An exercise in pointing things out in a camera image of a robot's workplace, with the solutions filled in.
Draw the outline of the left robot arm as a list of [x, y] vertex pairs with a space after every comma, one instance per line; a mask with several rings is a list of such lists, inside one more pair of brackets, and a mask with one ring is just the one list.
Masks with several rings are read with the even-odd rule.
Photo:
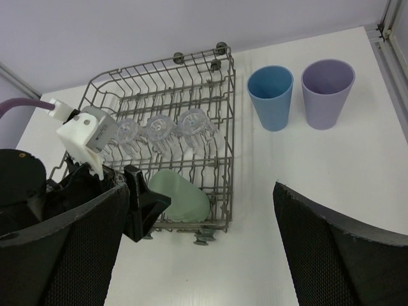
[[91, 172], [89, 164], [66, 158], [68, 176], [59, 183], [46, 177], [44, 164], [28, 152], [1, 150], [1, 235], [5, 236], [55, 217], [103, 194], [116, 185], [129, 189], [129, 208], [123, 233], [138, 242], [171, 199], [151, 191], [143, 173], [133, 165], [122, 172], [103, 167], [103, 177]]

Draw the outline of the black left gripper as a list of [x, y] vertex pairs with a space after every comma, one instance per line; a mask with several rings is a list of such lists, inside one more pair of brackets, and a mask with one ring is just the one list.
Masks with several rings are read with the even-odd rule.
[[171, 205], [171, 198], [151, 191], [141, 169], [127, 165], [124, 174], [103, 167], [103, 180], [91, 174], [89, 164], [66, 160], [69, 174], [59, 183], [47, 180], [46, 218], [50, 219], [93, 200], [116, 185], [126, 182], [129, 189], [129, 210], [124, 234], [139, 242], [153, 229], [161, 214]]

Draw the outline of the blue plastic cup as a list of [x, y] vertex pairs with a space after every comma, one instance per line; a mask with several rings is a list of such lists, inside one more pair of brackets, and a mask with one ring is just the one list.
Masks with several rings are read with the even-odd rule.
[[247, 81], [247, 92], [261, 125], [267, 131], [284, 129], [289, 120], [294, 78], [283, 66], [265, 66]]

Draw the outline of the green plastic cup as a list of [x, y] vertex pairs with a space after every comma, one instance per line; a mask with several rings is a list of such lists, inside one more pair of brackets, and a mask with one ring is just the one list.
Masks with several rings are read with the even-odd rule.
[[171, 199], [164, 211], [175, 222], [203, 222], [210, 213], [209, 197], [176, 171], [162, 169], [149, 180], [150, 190]]

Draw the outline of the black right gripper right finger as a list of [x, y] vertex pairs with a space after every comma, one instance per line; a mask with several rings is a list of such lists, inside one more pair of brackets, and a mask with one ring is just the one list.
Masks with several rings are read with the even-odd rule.
[[273, 189], [275, 216], [300, 305], [407, 305], [407, 236]]

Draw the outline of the purple plastic cup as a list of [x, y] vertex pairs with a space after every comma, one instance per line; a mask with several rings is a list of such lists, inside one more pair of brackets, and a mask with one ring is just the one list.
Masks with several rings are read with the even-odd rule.
[[310, 127], [325, 130], [336, 125], [355, 78], [353, 67], [338, 59], [323, 59], [305, 68], [301, 84]]

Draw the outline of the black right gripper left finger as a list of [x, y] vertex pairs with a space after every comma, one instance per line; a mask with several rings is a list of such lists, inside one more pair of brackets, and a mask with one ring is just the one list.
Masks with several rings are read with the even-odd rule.
[[1, 237], [1, 305], [103, 305], [129, 207], [117, 185]]

